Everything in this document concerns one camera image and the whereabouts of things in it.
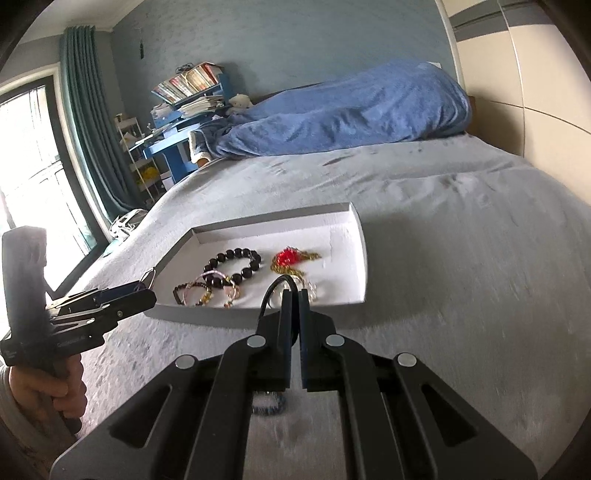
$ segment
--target gray bedsheet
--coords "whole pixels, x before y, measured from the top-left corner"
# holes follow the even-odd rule
[[[337,327],[379,355],[415,353],[546,472],[591,406],[591,210],[476,138],[220,162],[168,192],[87,283],[137,279],[195,225],[334,202],[357,208],[369,262],[367,302]],[[84,432],[177,355],[247,333],[125,320],[84,355]],[[253,418],[245,479],[344,478],[336,397],[287,398],[285,415]]]

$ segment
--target person's hand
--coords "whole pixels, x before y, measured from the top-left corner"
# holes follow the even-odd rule
[[[53,397],[53,407],[63,412],[67,419],[79,419],[84,415],[87,400],[81,360],[79,354],[66,360],[68,377],[65,380],[35,368],[11,367],[9,383],[12,396],[30,420],[45,423],[49,419],[41,394]]]

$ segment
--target stuffed toy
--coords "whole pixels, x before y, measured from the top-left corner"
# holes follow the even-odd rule
[[[228,100],[230,105],[232,105],[228,109],[228,115],[233,113],[239,112],[242,109],[252,107],[252,102],[248,95],[244,95],[243,93],[239,93],[238,95],[234,95],[232,98]]]

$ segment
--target green curtain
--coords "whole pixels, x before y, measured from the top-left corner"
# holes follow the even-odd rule
[[[69,128],[82,172],[99,196],[103,211],[113,221],[118,215],[144,207],[107,110],[95,27],[66,28],[60,63]]]

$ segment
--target blue blanket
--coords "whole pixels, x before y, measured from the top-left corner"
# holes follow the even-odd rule
[[[470,118],[466,93],[444,71],[396,60],[203,125],[197,149],[213,158],[322,152],[446,137]]]

